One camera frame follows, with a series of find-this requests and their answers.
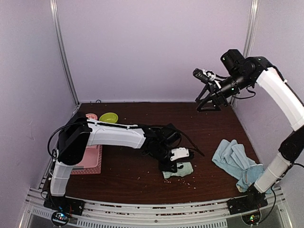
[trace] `wooden tabletop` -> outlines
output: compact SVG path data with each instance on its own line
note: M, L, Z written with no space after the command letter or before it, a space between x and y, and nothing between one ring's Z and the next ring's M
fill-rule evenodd
M194 172L184 178L164 180L158 161L140 150L103 146L102 171L98 175L71 176L66 195L115 203L163 204L218 200L241 195L237 180L217 167L212 156L222 139L236 139L249 158L258 158L230 107L221 112L198 113L195 103L82 104L80 111L98 117L115 112L120 124L168 124L184 131L205 157L195 154ZM181 146L190 147L183 138Z

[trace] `towel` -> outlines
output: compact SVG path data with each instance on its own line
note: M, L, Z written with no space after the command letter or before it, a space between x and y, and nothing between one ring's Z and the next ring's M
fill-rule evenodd
M248 158L244 146L238 144L236 140L229 142L223 139L215 151L212 161L238 179L237 189L240 192L246 192L248 187L264 172L263 165L256 164L254 160Z
M184 177L191 173L193 173L193 168L190 162L177 163L177 172L162 172L164 179L168 179L171 176Z

